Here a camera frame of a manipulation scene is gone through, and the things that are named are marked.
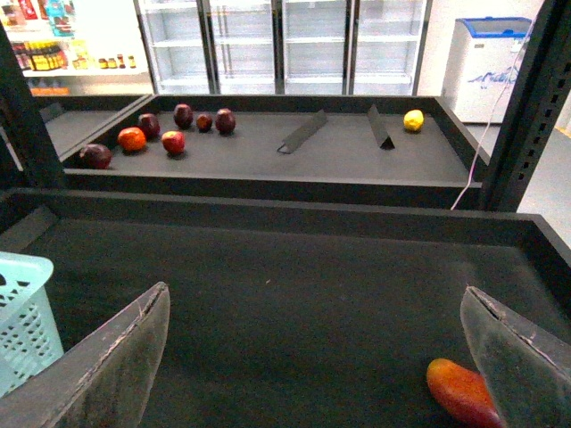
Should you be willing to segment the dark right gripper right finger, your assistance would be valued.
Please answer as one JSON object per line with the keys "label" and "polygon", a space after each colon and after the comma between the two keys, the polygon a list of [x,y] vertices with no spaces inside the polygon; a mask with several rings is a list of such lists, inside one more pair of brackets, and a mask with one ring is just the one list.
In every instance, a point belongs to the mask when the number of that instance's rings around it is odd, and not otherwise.
{"label": "dark right gripper right finger", "polygon": [[570,345],[469,286],[460,320],[505,427],[570,425]]}

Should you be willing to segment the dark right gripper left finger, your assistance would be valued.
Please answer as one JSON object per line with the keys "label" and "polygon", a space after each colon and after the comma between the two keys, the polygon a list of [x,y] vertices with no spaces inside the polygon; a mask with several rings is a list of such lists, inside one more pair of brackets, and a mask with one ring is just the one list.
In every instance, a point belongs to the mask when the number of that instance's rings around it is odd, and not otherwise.
{"label": "dark right gripper left finger", "polygon": [[136,427],[161,363],[170,289],[159,282],[1,399],[3,427]]}

